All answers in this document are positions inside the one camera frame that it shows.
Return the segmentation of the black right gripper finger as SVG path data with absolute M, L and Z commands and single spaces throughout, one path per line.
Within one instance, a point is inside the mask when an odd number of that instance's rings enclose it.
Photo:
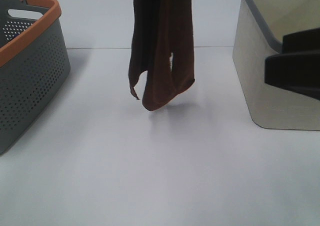
M 265 60 L 264 82 L 311 98 L 319 98 L 319 50 L 267 57 Z
M 320 49 L 320 29 L 299 31 L 283 36 L 282 53 L 296 53 Z

